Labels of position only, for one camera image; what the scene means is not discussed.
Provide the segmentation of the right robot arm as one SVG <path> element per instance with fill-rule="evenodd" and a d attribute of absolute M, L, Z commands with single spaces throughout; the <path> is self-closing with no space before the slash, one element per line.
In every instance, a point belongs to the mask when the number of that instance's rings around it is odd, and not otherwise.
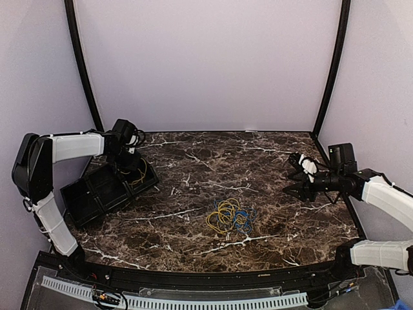
<path fill-rule="evenodd" d="M 331 145 L 329 162 L 294 152 L 288 162 L 294 168 L 289 175 L 293 181 L 283 189 L 285 194 L 305 202 L 314 202 L 319 194 L 336 192 L 339 195 L 373 206 L 394 220 L 412 228 L 412 194 L 391 182 L 382 172 L 358 169 L 351 143 Z M 343 280 L 358 267 L 374 266 L 393 269 L 412 275 L 412 240 L 372 241 L 356 238 L 337 247 L 329 274 Z"/>

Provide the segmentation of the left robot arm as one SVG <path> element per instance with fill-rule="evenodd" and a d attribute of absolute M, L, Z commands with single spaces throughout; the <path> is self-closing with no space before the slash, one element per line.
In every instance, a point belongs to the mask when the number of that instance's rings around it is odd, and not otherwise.
<path fill-rule="evenodd" d="M 77 158 L 106 156 L 116 167 L 135 172 L 141 158 L 135 150 L 140 134 L 133 123 L 118 119 L 106 132 L 91 129 L 65 134 L 27 133 L 23 137 L 12 168 L 12 181 L 23 197 L 26 211 L 33 213 L 40 231 L 58 254 L 68 258 L 65 269 L 78 282 L 91 276 L 91 268 L 83 261 L 85 252 L 57 206 L 53 165 Z"/>

